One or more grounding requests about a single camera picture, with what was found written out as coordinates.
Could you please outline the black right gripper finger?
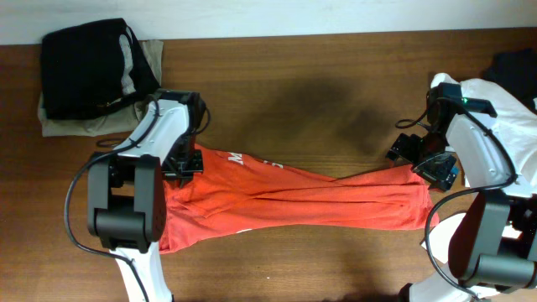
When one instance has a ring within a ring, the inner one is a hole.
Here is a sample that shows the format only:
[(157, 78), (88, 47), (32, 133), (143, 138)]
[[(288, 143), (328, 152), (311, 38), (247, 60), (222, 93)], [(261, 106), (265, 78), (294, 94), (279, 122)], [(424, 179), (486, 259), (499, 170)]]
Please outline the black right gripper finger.
[(448, 191), (453, 186), (459, 169), (451, 153), (431, 155), (413, 167), (413, 172), (430, 183), (429, 190)]
[(417, 164), (420, 158), (420, 137), (416, 134), (407, 135), (401, 133), (392, 144), (385, 156), (395, 163), (398, 159)]

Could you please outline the orange FRAM t-shirt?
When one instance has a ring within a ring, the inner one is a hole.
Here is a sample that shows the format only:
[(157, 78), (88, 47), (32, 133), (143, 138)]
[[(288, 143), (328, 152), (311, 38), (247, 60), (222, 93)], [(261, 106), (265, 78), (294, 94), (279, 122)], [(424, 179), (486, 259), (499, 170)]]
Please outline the orange FRAM t-shirt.
[(201, 155), (204, 170), (190, 183), (164, 184), (163, 254), (267, 227), (419, 230), (433, 207), (408, 165), (336, 179), (247, 154), (202, 148)]

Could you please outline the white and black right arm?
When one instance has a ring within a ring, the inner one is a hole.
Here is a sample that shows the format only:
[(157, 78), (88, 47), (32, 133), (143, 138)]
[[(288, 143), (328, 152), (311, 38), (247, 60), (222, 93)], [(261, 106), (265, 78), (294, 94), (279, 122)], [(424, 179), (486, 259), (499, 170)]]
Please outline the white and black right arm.
[(506, 143), (493, 130), (494, 105), (484, 99), (428, 94), (422, 115), (428, 133), (401, 134), (387, 153), (403, 159), (434, 189), (448, 191), (461, 164), (469, 188), (449, 194), (430, 211), (473, 194), (474, 201), (449, 240), (445, 268), (406, 284), (400, 301), (479, 301), (474, 287), (500, 294), (536, 286), (536, 194), (524, 182)]

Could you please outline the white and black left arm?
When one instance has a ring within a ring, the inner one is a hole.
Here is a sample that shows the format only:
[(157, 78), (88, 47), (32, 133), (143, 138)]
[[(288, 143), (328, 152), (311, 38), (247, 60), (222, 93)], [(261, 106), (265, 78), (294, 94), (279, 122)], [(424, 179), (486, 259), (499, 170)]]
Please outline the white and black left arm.
[(131, 301), (171, 301), (159, 240), (166, 224), (165, 181), (179, 185), (202, 172), (195, 149), (210, 116), (197, 92), (158, 90), (133, 132), (88, 169), (87, 228), (117, 261)]

